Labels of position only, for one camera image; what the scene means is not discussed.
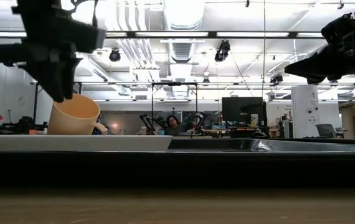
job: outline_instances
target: cable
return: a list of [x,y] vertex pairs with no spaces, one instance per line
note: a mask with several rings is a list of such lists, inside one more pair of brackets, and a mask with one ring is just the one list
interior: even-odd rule
[[263,98],[263,85],[265,84],[265,61],[266,61],[266,0],[263,0],[263,77],[262,77],[262,93]]
[[249,92],[251,93],[251,95],[252,95],[252,97],[253,97],[253,94],[252,94],[252,92],[251,92],[251,89],[250,89],[250,87],[247,85],[247,82],[244,80],[244,77],[242,76],[242,73],[241,73],[241,71],[240,71],[240,68],[239,68],[239,66],[237,65],[237,62],[235,61],[235,58],[234,58],[233,53],[230,52],[230,54],[232,55],[233,61],[234,61],[234,63],[235,63],[235,66],[236,66],[237,69],[239,70],[239,73],[240,73],[240,75],[241,75],[242,80],[244,81],[245,85],[247,86]]

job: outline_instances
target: black monitor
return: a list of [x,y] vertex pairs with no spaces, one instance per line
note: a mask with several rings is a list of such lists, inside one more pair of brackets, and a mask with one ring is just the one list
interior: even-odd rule
[[265,110],[262,97],[223,97],[222,114],[224,121],[250,124],[251,114],[258,115],[258,126],[264,125]]

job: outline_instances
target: ceiling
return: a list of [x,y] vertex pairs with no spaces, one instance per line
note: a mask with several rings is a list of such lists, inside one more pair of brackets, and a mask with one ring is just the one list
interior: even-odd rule
[[[146,25],[149,30],[164,30],[162,0],[143,0],[146,10]],[[241,31],[320,31],[327,23],[345,13],[355,11],[355,0],[343,0],[344,7],[338,9],[339,0],[266,0],[265,14],[264,2],[251,0],[249,7],[246,1],[237,0],[206,0],[202,30],[241,30]],[[19,16],[12,15],[11,6],[16,5],[13,0],[0,0],[0,30],[24,30]],[[79,6],[82,11],[81,21],[91,21],[93,1],[85,2]],[[105,27],[105,17],[109,14],[105,0],[100,0],[97,7],[99,26]],[[16,39],[0,39],[0,43],[13,43]],[[151,50],[157,66],[159,76],[166,78],[169,75],[167,44],[160,43],[159,39],[151,39]],[[296,55],[306,55],[326,42],[324,40],[260,40],[260,39],[232,39],[231,52],[225,61],[216,63],[215,49],[220,39],[206,39],[204,44],[197,44],[193,56],[191,76],[194,80],[202,80],[204,72],[209,72],[211,82],[262,82],[263,74],[271,68],[284,62],[286,58]],[[104,41],[104,49],[119,47],[116,40]],[[97,58],[97,62],[106,71],[129,72],[130,62],[121,51],[119,62],[110,62],[108,57]],[[85,76],[85,68],[78,67],[77,73]],[[355,77],[342,79],[341,82],[355,82]],[[305,79],[286,75],[284,82],[305,82]]]

